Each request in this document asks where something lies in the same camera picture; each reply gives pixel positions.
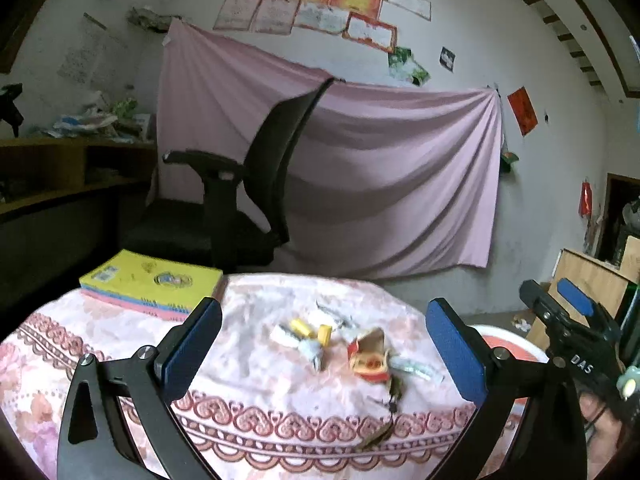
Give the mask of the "right hand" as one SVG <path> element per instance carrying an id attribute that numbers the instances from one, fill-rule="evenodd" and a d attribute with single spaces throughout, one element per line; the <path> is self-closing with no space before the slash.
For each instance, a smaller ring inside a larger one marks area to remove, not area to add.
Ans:
<path id="1" fill-rule="evenodd" d="M 582 417 L 588 422 L 587 478 L 594 479 L 612 460 L 618 449 L 623 424 L 614 417 L 606 405 L 592 393 L 579 397 Z"/>

